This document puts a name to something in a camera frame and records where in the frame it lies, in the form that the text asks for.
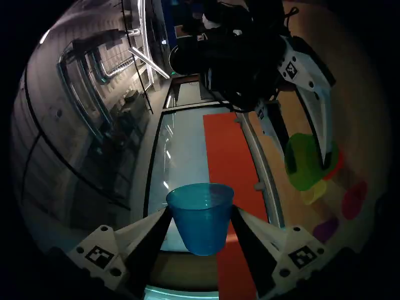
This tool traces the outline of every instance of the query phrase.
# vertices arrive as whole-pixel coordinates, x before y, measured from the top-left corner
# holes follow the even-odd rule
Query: glass panel
[[[130,42],[143,52],[146,43],[136,30],[137,1],[124,4]],[[49,224],[66,232],[77,230],[82,237],[102,224],[117,230],[131,223],[131,187],[144,156],[139,149],[151,117],[152,134],[159,120],[159,115],[150,115],[140,78],[149,100],[156,105],[152,95],[158,99],[158,111],[168,90],[164,88],[161,97],[149,88],[146,63],[128,51],[120,5],[78,1],[66,11],[32,53],[27,87],[22,76],[14,102],[11,161],[26,217],[31,211],[34,217],[45,215]],[[154,36],[150,26],[147,31]],[[155,73],[154,80],[162,90]],[[152,144],[145,147],[149,149],[142,153],[150,156]]]
[[[166,206],[173,189],[210,182],[203,116],[228,112],[225,107],[205,107],[164,115],[151,175],[149,214]]]
[[[165,107],[167,109],[182,105],[215,101],[200,81],[174,84],[171,87]]]

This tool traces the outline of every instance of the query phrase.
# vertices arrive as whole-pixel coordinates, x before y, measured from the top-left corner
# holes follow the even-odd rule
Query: yellow plastic cup
[[[313,204],[327,192],[327,182],[320,180],[309,190],[301,191],[301,199],[305,205]]]

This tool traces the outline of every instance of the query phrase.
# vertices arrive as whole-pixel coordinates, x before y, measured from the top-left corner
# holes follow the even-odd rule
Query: orange strip
[[[203,117],[209,180],[230,186],[233,203],[268,221],[262,193],[254,189],[259,181],[253,159],[235,113]],[[256,287],[232,223],[225,247],[216,255],[218,291],[221,300],[254,300]]]

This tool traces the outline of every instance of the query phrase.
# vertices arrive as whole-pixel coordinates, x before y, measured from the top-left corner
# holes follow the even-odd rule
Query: blue plastic cup
[[[196,183],[166,196],[186,248],[196,255],[213,255],[227,239],[234,190],[223,184]]]

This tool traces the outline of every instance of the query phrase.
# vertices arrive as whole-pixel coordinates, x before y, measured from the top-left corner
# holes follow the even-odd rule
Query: black cable
[[[296,6],[293,6],[290,11],[284,15],[284,17],[286,18],[286,28],[287,30],[289,30],[289,20],[291,18],[291,16],[297,15],[299,13],[299,8]]]
[[[40,133],[38,133],[37,136],[34,138],[33,144],[32,144],[32,146],[30,146],[30,149],[29,149],[28,157],[27,157],[26,162],[25,162],[25,167],[23,168],[22,184],[21,184],[21,205],[24,202],[25,180],[26,180],[27,173],[28,173],[29,162],[31,161],[32,154],[34,153],[34,149],[35,149],[36,145],[38,144],[38,141],[39,141],[41,136],[42,135]]]
[[[105,193],[104,191],[102,191],[100,188],[98,188],[94,183],[90,182],[89,180],[87,180],[84,176],[82,176],[82,174],[80,174],[77,170],[74,169],[73,166],[70,165],[70,163],[62,156],[62,154],[57,150],[57,148],[53,145],[53,143],[50,141],[49,137],[46,135],[46,133],[44,132],[42,126],[39,123],[38,118],[36,117],[34,108],[32,107],[32,103],[31,103],[31,97],[29,95],[29,91],[28,91],[28,66],[25,69],[25,75],[24,75],[24,87],[25,87],[25,97],[26,97],[26,102],[28,104],[28,108],[29,108],[29,112],[30,115],[32,116],[33,122],[37,127],[37,130],[39,131],[39,135],[43,138],[43,140],[45,141],[45,143],[48,145],[48,147],[53,151],[53,153],[55,154],[55,156],[80,180],[82,180],[84,183],[86,183],[89,187],[91,187],[93,190],[95,190],[97,193],[99,193],[101,196],[107,198],[109,201],[111,201],[111,203],[113,203],[116,206],[119,206],[121,208],[124,208],[128,211],[130,211],[131,209],[120,203],[119,201],[113,199],[110,195],[108,195],[107,193]]]
[[[123,18],[123,25],[124,25],[124,27],[125,27],[126,38],[127,38],[127,40],[128,40],[129,47],[131,48],[131,47],[132,47],[132,44],[131,44],[131,39],[129,38],[127,20],[126,20],[126,18],[125,18],[124,0],[121,0],[121,10],[122,10],[122,18]],[[150,107],[151,114],[154,115],[152,106],[151,106],[151,104],[150,104],[149,96],[147,95],[147,92],[146,92],[146,90],[145,90],[145,86],[143,85],[143,81],[142,81],[141,74],[139,73],[138,65],[136,64],[135,55],[132,54],[132,57],[133,57],[133,62],[134,62],[134,66],[135,66],[135,68],[136,68],[137,75],[139,76],[141,88],[143,89],[143,92],[144,92],[144,95],[145,95],[145,97],[146,97],[148,106]]]

